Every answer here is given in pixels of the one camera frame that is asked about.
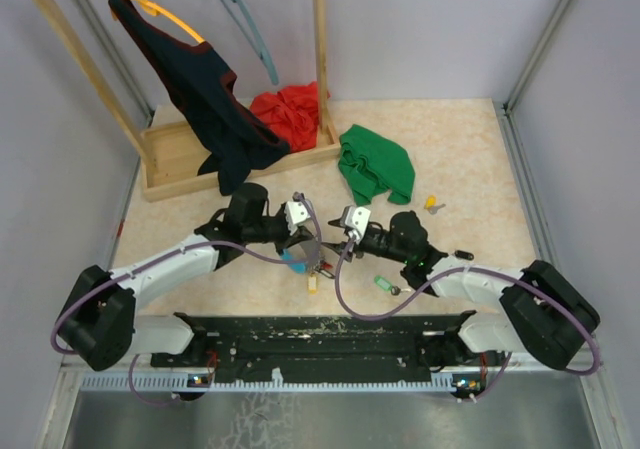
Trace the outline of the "large keyring with blue handle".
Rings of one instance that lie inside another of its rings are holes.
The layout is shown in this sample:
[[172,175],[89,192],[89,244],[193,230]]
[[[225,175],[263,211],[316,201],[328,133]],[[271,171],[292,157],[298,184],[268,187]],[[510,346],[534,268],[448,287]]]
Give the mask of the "large keyring with blue handle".
[[327,261],[322,245],[314,236],[284,249],[280,258],[289,262],[289,268],[294,273],[306,277],[306,288],[310,295],[318,293],[321,277],[331,281],[335,279],[334,266]]

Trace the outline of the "green tag key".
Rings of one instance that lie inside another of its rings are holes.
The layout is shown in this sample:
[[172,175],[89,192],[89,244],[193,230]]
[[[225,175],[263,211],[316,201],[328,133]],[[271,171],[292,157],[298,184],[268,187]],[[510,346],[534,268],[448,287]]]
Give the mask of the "green tag key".
[[401,294],[411,294],[414,292],[412,288],[400,287],[399,285],[392,283],[391,281],[380,275],[374,277],[374,283],[379,289],[386,293],[389,293],[394,297],[398,297]]

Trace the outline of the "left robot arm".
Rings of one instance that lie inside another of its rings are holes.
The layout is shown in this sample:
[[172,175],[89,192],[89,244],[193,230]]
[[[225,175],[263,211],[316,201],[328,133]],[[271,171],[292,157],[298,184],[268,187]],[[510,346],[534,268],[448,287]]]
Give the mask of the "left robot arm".
[[95,371],[127,356],[161,355],[194,366],[208,353],[207,331],[184,313],[144,316],[151,302],[180,285],[214,273],[244,254],[258,258],[253,244],[271,244],[277,253],[302,242],[318,246],[320,229],[312,203],[301,193],[269,214],[267,189],[242,184],[226,207],[217,210],[184,240],[143,261],[105,270],[84,269],[56,319],[52,348],[79,356]]

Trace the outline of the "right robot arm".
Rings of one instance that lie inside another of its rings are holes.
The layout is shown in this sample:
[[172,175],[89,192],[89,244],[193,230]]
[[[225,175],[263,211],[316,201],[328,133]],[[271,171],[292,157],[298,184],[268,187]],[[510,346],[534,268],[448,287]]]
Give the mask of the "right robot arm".
[[493,269],[436,249],[414,211],[392,216],[388,227],[371,218],[365,207],[348,206],[331,226],[345,241],[328,249],[340,262],[376,256],[402,264],[401,275],[416,294],[465,299],[488,307],[465,318],[446,341],[448,356],[470,364],[489,351],[527,352],[544,366],[568,371],[583,346],[592,365],[601,365],[593,333],[601,319],[593,306],[552,264],[534,260],[523,269]]

